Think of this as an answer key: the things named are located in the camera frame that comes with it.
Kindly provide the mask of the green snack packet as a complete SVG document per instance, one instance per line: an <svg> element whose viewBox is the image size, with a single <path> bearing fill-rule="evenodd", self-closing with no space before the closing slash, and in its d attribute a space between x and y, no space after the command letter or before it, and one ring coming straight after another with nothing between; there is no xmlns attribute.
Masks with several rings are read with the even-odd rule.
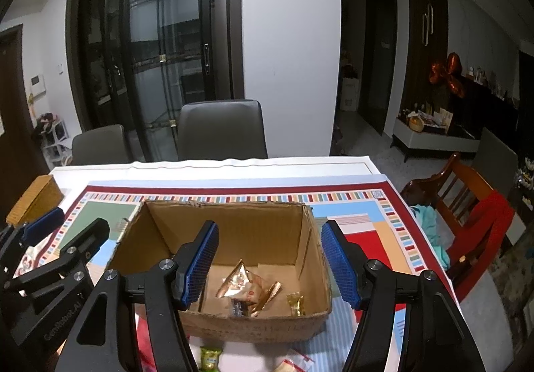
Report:
<svg viewBox="0 0 534 372"><path fill-rule="evenodd" d="M200 349L200 372L219 372L219 361L223 353L221 348L203 346Z"/></svg>

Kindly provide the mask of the yellow cake clear packet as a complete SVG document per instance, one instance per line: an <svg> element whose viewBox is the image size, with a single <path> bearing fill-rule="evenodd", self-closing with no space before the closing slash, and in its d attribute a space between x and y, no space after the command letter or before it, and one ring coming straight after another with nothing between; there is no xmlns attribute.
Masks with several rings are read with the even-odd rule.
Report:
<svg viewBox="0 0 534 372"><path fill-rule="evenodd" d="M312 358L290 349L272 372L309 372L314 365Z"/></svg>

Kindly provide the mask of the gold foil snack packet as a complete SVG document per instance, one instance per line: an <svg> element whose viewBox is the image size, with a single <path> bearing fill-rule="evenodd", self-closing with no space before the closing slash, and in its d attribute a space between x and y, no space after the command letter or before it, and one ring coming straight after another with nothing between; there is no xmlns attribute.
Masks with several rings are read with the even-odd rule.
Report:
<svg viewBox="0 0 534 372"><path fill-rule="evenodd" d="M223 280L215 293L218 299L228 299L234 317L257 317L281 291L280 282L269 283L249 270L240 260Z"/></svg>

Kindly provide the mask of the woven wicker box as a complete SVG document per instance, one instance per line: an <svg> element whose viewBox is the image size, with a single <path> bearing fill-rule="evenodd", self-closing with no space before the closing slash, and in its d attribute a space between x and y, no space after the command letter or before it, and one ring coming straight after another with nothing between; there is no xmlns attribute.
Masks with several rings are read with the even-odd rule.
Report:
<svg viewBox="0 0 534 372"><path fill-rule="evenodd" d="M15 203L6 217L8 225L19 227L31 223L56 208L64 195L52 175L38 176Z"/></svg>

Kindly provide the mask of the grey chair left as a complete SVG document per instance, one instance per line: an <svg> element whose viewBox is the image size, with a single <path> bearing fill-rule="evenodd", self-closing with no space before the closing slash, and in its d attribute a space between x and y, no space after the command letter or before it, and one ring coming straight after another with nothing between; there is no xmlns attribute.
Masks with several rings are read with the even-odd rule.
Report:
<svg viewBox="0 0 534 372"><path fill-rule="evenodd" d="M133 162L122 125L114 124L75 136L71 146L71 165L126 164Z"/></svg>

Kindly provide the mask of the grey chair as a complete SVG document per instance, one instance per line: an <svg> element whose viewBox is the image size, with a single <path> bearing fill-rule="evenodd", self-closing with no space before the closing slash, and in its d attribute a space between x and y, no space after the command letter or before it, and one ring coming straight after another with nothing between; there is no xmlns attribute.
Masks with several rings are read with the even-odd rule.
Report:
<svg viewBox="0 0 534 372"><path fill-rule="evenodd" d="M75 136L71 146L71 165L126 164L133 162L122 125L114 124Z"/></svg>
<svg viewBox="0 0 534 372"><path fill-rule="evenodd" d="M179 160L266 159L262 106L256 100L186 104L178 119Z"/></svg>

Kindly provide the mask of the white shoe rack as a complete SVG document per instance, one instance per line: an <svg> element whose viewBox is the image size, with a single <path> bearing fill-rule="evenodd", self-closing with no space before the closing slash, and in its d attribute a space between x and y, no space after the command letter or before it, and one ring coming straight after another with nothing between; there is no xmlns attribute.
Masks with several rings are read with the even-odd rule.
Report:
<svg viewBox="0 0 534 372"><path fill-rule="evenodd" d="M32 139L38 144L49 169L66 166L72 159L72 139L64 120L54 113L44 113L36 119Z"/></svg>

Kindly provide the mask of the colourful patterned tablecloth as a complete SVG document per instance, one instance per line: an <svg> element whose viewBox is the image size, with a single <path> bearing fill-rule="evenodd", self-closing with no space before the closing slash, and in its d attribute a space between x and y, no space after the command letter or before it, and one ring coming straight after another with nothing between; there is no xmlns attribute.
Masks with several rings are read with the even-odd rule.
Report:
<svg viewBox="0 0 534 372"><path fill-rule="evenodd" d="M287 349L309 356L315 371L341 369L359 317L336 293L321 256L319 231L328 220L395 271L442 271L408 207L380 179L231 190L89 186L66 207L63 225L29 249L18 272L51 262L96 218L108 221L110 234L89 262L93 279L107 268L123 274L149 269L191 241L207 219L215 221L220 242L206 290L182 319L195 348L209 339L224 344L225 371L266 371ZM281 284L256 318L232 317L228 300L215 295L238 263Z"/></svg>

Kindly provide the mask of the red wooden chair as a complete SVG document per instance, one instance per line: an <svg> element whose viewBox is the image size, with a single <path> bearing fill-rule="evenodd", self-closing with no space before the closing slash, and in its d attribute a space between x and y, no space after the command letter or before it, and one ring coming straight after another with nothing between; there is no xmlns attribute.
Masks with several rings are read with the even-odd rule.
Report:
<svg viewBox="0 0 534 372"><path fill-rule="evenodd" d="M453 233L446 250L451 261L446 273L462 301L500 251L514 209L457 153L433 176L408 182L401 197L408 205L435 209Z"/></svg>

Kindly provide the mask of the brown cardboard box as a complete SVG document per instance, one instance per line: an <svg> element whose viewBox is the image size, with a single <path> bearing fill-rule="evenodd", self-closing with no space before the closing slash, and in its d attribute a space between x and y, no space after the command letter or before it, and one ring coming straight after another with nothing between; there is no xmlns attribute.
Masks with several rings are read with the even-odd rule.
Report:
<svg viewBox="0 0 534 372"><path fill-rule="evenodd" d="M207 220L219 227L219 246L199 300L180 318L186 333L231 342L304 341L319 334L331 312L331 289L319 231L311 210L297 203L142 204L118 240L108 267L141 273L172 257L195 239ZM267 282L280 282L277 296L255 317L234 317L228 299L215 293L240 260ZM288 293L304 295L305 315L292 317Z"/></svg>

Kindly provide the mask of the white intercom panel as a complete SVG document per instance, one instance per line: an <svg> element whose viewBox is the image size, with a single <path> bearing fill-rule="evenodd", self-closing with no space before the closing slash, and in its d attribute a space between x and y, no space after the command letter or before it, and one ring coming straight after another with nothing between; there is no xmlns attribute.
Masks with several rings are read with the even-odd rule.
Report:
<svg viewBox="0 0 534 372"><path fill-rule="evenodd" d="M32 76L30 79L30 83L33 97L38 97L46 93L46 86L43 75Z"/></svg>

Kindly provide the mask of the grey chair right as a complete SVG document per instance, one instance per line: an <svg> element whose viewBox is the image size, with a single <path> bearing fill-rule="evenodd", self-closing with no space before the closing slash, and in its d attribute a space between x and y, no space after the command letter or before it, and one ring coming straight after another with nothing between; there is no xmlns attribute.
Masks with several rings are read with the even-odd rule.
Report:
<svg viewBox="0 0 534 372"><path fill-rule="evenodd" d="M178 119L179 160L266 159L262 106L256 100L186 104Z"/></svg>

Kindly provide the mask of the white low cabinet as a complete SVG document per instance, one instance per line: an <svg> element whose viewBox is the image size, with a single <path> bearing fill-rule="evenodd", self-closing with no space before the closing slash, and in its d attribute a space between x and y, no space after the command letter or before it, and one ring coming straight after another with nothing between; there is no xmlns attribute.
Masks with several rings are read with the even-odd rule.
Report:
<svg viewBox="0 0 534 372"><path fill-rule="evenodd" d="M388 114L385 131L392 138L391 146L398 148L404 161L413 158L439 158L455 152L473 157L480 139L462 127L451 126L451 114L428 114L419 109L404 109L396 117Z"/></svg>

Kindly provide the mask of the black glass sliding door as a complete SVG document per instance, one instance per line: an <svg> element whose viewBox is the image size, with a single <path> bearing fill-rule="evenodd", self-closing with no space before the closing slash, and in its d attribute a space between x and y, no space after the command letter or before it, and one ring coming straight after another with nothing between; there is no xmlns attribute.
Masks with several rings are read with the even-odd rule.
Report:
<svg viewBox="0 0 534 372"><path fill-rule="evenodd" d="M177 160L186 104L244 96L241 35L241 0L67 0L80 127L119 124L137 160Z"/></svg>

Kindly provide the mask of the red foil balloons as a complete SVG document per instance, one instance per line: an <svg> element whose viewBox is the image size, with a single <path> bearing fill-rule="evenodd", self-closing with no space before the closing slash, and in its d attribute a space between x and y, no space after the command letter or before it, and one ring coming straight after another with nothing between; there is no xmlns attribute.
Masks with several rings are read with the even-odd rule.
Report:
<svg viewBox="0 0 534 372"><path fill-rule="evenodd" d="M460 98L464 97L462 63L456 52L448 55L446 61L437 60L431 64L428 80L431 84L445 83L446 87Z"/></svg>

